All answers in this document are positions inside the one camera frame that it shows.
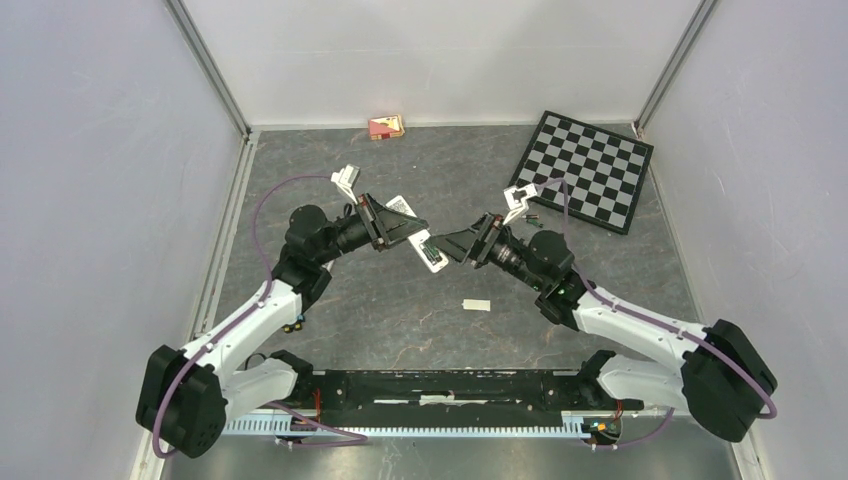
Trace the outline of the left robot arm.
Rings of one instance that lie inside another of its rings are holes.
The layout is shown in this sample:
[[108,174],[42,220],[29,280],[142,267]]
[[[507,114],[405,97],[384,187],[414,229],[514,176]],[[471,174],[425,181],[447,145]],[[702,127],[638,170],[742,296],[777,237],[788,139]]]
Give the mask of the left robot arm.
[[306,405],[313,379],[279,358],[242,366],[270,336],[295,330],[324,293],[328,263],[363,246],[384,251],[427,229],[426,220],[361,195],[350,215],[329,219],[316,205],[295,209],[276,265],[259,290],[216,327],[179,349],[162,345],[149,357],[135,421],[161,445],[197,458],[227,424],[273,401]]

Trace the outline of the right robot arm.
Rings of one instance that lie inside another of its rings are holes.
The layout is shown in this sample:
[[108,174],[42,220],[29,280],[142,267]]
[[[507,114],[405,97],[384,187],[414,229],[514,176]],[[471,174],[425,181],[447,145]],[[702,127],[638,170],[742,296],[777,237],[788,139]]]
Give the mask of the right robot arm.
[[613,399],[665,406],[729,442],[743,440],[755,421],[777,416],[777,379],[739,326],[677,320],[614,296],[582,275],[559,232],[539,230],[524,241],[501,217],[485,214],[427,243],[460,264],[494,265],[527,285],[550,323],[643,355],[599,352],[587,363],[577,392],[591,408]]

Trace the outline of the slim white remote control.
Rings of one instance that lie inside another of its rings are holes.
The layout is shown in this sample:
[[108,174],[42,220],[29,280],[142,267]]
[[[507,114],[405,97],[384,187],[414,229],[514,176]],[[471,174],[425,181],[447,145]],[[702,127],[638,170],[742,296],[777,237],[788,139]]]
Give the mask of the slim white remote control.
[[[399,213],[416,217],[415,212],[402,195],[388,201],[386,206]],[[431,273],[437,273],[449,264],[449,259],[439,249],[427,243],[431,234],[427,228],[411,235],[407,241]]]

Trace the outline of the white battery cover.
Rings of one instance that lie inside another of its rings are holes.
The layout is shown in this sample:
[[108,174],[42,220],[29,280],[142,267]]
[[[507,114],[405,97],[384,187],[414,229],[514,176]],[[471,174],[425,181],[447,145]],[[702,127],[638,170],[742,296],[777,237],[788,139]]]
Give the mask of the white battery cover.
[[462,308],[467,311],[489,312],[491,310],[491,301],[466,298],[462,301]]

